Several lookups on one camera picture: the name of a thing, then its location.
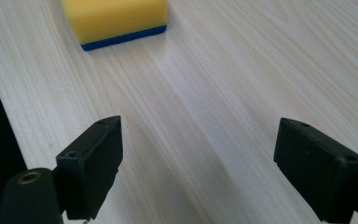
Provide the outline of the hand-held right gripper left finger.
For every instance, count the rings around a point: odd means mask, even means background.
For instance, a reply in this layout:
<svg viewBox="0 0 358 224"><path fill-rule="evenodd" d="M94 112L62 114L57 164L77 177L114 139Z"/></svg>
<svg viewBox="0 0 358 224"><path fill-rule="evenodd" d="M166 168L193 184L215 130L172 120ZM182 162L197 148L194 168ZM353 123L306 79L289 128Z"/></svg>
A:
<svg viewBox="0 0 358 224"><path fill-rule="evenodd" d="M119 116L96 121L56 157L56 189L68 218L97 217L122 160Z"/></svg>

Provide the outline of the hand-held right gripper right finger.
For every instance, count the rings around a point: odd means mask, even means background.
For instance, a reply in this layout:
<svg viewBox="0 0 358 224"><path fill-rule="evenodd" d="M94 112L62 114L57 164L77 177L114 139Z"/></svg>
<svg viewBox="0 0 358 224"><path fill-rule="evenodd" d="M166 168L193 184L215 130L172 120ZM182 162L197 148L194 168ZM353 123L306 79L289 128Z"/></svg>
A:
<svg viewBox="0 0 358 224"><path fill-rule="evenodd" d="M349 223L358 213L358 154L307 123L280 120L273 160L328 223Z"/></svg>

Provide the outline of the yellow sponge with blue base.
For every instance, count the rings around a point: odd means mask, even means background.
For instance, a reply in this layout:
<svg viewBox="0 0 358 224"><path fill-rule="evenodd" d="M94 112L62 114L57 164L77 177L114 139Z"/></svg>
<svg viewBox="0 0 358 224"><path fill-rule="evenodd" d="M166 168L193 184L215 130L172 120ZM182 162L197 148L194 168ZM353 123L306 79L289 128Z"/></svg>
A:
<svg viewBox="0 0 358 224"><path fill-rule="evenodd" d="M61 0L80 47L99 49L164 33L168 0Z"/></svg>

